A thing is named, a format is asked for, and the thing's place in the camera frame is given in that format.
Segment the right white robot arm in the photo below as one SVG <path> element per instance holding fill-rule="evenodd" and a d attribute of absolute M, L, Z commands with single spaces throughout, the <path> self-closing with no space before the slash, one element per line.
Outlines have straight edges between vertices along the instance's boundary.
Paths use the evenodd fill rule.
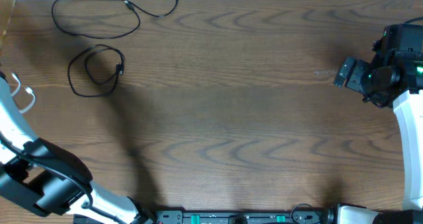
<path fill-rule="evenodd" d="M 400 211 L 373 211 L 338 204 L 325 223 L 422 222 L 422 26 L 416 20 L 386 26 L 374 41 L 370 62 L 347 57 L 334 85 L 346 87 L 378 108 L 393 110 L 400 129 L 404 162 L 404 197 Z"/>

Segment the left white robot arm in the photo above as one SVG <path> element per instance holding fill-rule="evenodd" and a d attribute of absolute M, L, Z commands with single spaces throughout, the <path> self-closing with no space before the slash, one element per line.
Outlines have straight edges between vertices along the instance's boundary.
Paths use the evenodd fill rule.
<path fill-rule="evenodd" d="M 73 153 L 37 136 L 1 76 L 1 196 L 40 217 L 74 215 L 89 223 L 155 223 L 131 198 L 93 180 Z"/>

